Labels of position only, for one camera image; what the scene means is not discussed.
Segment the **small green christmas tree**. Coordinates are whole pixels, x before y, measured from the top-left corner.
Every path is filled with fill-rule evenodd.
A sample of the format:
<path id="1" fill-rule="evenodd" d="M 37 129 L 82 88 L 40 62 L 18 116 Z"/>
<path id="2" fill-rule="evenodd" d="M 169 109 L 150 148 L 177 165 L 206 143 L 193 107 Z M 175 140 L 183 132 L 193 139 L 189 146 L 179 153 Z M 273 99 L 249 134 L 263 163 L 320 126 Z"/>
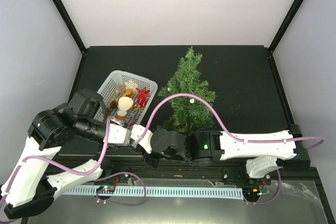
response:
<path id="1" fill-rule="evenodd" d="M 193 94 L 213 105 L 216 94 L 208 89 L 208 81 L 201 80 L 201 72 L 197 69 L 202 61 L 202 54 L 189 48 L 186 55 L 179 61 L 178 68 L 167 84 L 158 92 L 165 99 L 178 93 Z M 169 101 L 173 114 L 164 122 L 164 128 L 174 130 L 174 123 L 188 124 L 188 131 L 211 129 L 214 116 L 210 109 L 195 98 L 178 97 Z"/>

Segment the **red glitter star ornament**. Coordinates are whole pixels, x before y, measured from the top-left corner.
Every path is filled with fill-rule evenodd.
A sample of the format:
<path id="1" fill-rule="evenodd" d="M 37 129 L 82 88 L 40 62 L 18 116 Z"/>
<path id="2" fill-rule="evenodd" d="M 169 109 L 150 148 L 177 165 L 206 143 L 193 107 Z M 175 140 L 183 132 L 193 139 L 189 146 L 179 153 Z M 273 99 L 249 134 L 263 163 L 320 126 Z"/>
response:
<path id="1" fill-rule="evenodd" d="M 137 104 L 141 105 L 142 103 L 146 102 L 146 99 L 150 97 L 149 93 L 150 90 L 148 90 L 146 87 L 143 89 L 136 88 L 137 90 L 137 95 L 136 95 L 136 100 Z"/>

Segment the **white plastic basket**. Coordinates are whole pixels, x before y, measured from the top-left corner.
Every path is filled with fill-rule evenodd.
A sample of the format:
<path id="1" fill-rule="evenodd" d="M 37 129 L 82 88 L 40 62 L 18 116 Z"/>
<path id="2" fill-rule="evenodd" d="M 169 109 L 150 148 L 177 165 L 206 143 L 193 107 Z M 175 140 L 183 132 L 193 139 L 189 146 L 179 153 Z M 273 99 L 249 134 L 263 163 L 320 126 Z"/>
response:
<path id="1" fill-rule="evenodd" d="M 124 124 L 131 127 L 140 124 L 152 102 L 158 85 L 156 82 L 129 72 L 116 70 L 109 74 L 97 93 L 103 97 L 108 116 L 116 116 L 118 101 L 121 97 L 133 100 L 133 108 L 124 119 Z"/>

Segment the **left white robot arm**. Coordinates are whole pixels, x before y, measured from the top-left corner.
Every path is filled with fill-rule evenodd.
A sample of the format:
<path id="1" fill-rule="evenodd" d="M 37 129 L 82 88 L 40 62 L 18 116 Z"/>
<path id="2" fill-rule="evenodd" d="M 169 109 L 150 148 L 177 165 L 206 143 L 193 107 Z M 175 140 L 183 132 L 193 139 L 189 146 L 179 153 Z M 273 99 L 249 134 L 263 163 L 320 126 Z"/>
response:
<path id="1" fill-rule="evenodd" d="M 54 161 L 76 135 L 102 144 L 100 156 L 75 168 Z M 64 192 L 83 183 L 108 181 L 113 169 L 104 158 L 107 148 L 128 145 L 130 135 L 120 120 L 108 116 L 103 97 L 89 89 L 77 91 L 68 103 L 38 113 L 18 163 L 1 186 L 1 208 L 8 223 L 39 215 Z"/>

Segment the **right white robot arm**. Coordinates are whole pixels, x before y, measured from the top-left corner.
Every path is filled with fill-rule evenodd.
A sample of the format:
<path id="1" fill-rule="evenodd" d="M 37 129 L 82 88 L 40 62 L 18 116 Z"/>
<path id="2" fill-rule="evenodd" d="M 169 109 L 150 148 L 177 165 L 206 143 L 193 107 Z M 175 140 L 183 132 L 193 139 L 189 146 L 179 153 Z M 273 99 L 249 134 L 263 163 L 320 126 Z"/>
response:
<path id="1" fill-rule="evenodd" d="M 229 159 L 246 159 L 238 171 L 239 179 L 250 184 L 270 172 L 298 161 L 299 148 L 288 141 L 288 130 L 268 134 L 233 134 L 224 131 L 198 131 L 186 136 L 159 129 L 138 135 L 139 144 L 149 154 L 160 158 L 181 159 L 194 166 L 209 166 Z"/>

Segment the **wooden tree base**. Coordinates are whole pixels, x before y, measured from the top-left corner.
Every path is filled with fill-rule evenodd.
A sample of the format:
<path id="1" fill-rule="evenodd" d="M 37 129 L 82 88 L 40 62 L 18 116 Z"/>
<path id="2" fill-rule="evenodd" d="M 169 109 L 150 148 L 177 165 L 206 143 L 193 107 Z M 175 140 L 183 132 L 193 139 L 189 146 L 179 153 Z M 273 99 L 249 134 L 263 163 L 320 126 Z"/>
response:
<path id="1" fill-rule="evenodd" d="M 180 133 L 186 133 L 188 131 L 188 124 L 182 124 L 180 122 L 174 123 L 174 129 Z"/>

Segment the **brown pine cone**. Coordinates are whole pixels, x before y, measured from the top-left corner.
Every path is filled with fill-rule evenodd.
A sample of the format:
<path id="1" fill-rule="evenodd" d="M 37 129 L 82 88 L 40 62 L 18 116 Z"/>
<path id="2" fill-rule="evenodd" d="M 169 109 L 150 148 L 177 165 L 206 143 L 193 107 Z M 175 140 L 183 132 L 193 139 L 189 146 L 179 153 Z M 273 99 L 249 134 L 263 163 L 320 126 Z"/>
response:
<path id="1" fill-rule="evenodd" d="M 115 110 L 115 109 L 117 109 L 117 108 L 118 108 L 118 103 L 117 103 L 117 101 L 116 101 L 116 100 L 111 101 L 111 102 L 110 102 L 110 105 L 109 105 L 109 108 L 110 108 L 111 110 Z"/>

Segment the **gold foil gift box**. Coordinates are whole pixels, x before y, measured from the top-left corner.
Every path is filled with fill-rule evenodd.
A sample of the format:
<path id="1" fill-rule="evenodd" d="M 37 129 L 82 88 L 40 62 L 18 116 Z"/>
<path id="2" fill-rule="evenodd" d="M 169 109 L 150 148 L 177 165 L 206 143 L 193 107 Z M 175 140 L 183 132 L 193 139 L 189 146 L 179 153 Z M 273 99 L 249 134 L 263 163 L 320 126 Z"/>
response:
<path id="1" fill-rule="evenodd" d="M 126 89 L 124 92 L 124 95 L 127 97 L 133 96 L 133 90 L 132 89 Z"/>

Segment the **white snowflake ornament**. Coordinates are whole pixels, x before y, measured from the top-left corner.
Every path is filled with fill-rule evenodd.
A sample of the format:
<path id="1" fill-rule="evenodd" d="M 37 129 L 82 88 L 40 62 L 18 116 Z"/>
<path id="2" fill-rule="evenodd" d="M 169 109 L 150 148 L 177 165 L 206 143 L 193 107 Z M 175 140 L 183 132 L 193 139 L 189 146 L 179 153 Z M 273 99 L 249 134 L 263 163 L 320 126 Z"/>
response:
<path id="1" fill-rule="evenodd" d="M 132 89 L 133 92 L 137 92 L 138 83 L 136 83 L 134 80 L 129 79 L 128 81 L 125 82 L 124 86 L 126 89 Z"/>

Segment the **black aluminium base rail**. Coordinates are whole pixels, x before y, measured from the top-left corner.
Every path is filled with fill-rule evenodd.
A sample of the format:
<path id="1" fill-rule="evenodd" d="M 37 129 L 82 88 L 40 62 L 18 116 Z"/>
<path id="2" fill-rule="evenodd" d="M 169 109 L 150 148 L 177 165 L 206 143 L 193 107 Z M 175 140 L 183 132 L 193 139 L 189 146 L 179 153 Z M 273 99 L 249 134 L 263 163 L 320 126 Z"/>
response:
<path id="1" fill-rule="evenodd" d="M 230 184 L 248 183 L 244 159 L 216 161 L 206 166 L 191 165 L 186 161 L 161 159 L 153 167 L 140 156 L 108 156 L 101 177 L 118 172 L 131 172 L 150 179 L 209 179 Z"/>

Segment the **left black frame post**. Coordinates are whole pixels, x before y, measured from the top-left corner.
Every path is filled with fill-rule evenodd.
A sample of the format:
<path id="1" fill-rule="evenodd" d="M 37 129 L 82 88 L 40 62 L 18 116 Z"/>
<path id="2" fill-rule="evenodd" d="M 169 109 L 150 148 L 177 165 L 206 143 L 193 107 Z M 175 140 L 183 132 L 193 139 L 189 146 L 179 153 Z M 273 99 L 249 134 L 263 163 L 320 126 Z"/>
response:
<path id="1" fill-rule="evenodd" d="M 66 10 L 65 5 L 63 4 L 62 0 L 52 0 L 54 6 L 56 7 L 58 13 L 60 14 L 62 20 L 64 21 L 67 29 L 69 30 L 72 38 L 74 39 L 78 49 L 81 53 L 86 51 L 86 47 L 69 15 L 69 13 Z"/>

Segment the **black frame post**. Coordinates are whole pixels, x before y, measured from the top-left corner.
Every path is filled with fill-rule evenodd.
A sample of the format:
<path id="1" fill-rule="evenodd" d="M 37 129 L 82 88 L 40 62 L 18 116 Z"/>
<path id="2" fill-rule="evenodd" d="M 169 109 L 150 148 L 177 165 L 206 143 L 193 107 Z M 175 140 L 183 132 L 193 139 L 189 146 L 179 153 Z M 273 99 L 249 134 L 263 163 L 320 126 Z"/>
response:
<path id="1" fill-rule="evenodd" d="M 72 38 L 74 39 L 78 49 L 81 53 L 86 51 L 86 47 L 69 15 L 69 13 L 66 10 L 65 5 L 63 4 L 62 0 L 52 0 L 54 6 L 56 7 L 58 13 L 60 14 L 62 20 L 64 21 L 67 29 L 69 30 Z"/>
<path id="2" fill-rule="evenodd" d="M 270 46 L 268 47 L 268 51 L 273 54 L 278 47 L 279 43 L 281 42 L 283 36 L 285 35 L 287 29 L 289 28 L 291 22 L 293 21 L 295 15 L 297 14 L 298 10 L 300 9 L 304 0 L 293 0 L 289 10 L 287 11 L 279 29 L 277 30 Z"/>

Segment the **right black frame post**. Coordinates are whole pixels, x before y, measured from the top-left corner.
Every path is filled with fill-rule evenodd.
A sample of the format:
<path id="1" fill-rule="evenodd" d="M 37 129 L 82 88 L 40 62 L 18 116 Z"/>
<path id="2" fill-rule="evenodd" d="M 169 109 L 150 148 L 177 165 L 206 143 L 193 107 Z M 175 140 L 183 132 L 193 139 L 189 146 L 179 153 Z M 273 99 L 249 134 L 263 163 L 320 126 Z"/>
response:
<path id="1" fill-rule="evenodd" d="M 304 0 L 293 0 L 289 10 L 287 11 L 279 29 L 277 30 L 270 46 L 268 47 L 268 51 L 273 54 L 278 47 L 279 43 L 281 42 L 283 36 L 285 35 L 287 29 L 289 28 L 291 22 L 293 21 L 295 15 L 297 14 L 298 10 L 300 9 Z"/>

